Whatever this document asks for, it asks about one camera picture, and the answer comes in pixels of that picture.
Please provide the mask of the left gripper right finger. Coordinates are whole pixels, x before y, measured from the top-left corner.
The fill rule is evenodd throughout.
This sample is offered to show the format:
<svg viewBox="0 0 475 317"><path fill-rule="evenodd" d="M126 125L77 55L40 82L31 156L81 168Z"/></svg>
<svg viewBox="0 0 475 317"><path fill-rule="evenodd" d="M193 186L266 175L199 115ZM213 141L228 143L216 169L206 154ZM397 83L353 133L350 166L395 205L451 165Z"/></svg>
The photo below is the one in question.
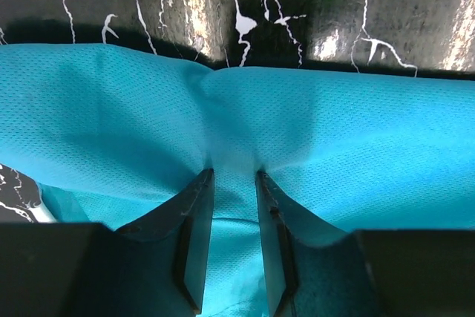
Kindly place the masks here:
<svg viewBox="0 0 475 317"><path fill-rule="evenodd" d="M380 316L357 236L289 197L264 171L255 178L271 316Z"/></svg>

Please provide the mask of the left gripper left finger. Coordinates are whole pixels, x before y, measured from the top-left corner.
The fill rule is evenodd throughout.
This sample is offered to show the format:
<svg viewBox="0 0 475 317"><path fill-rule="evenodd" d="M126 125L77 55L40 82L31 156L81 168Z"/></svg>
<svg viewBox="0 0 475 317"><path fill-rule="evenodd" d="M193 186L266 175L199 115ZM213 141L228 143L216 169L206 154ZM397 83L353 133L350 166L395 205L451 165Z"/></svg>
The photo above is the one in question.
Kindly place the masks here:
<svg viewBox="0 0 475 317"><path fill-rule="evenodd" d="M214 172L112 231L94 227L93 316L197 316L203 308Z"/></svg>

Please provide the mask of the teal t shirt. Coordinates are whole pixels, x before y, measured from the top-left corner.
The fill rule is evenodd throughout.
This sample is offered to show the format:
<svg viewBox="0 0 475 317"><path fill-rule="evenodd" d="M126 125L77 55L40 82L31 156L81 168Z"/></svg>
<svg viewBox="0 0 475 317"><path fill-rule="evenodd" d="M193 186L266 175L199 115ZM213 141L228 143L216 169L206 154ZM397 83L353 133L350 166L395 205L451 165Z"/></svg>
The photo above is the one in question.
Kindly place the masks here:
<svg viewBox="0 0 475 317"><path fill-rule="evenodd" d="M112 229L211 166L203 313L266 316L255 172L340 229L471 229L474 83L4 45L1 162Z"/></svg>

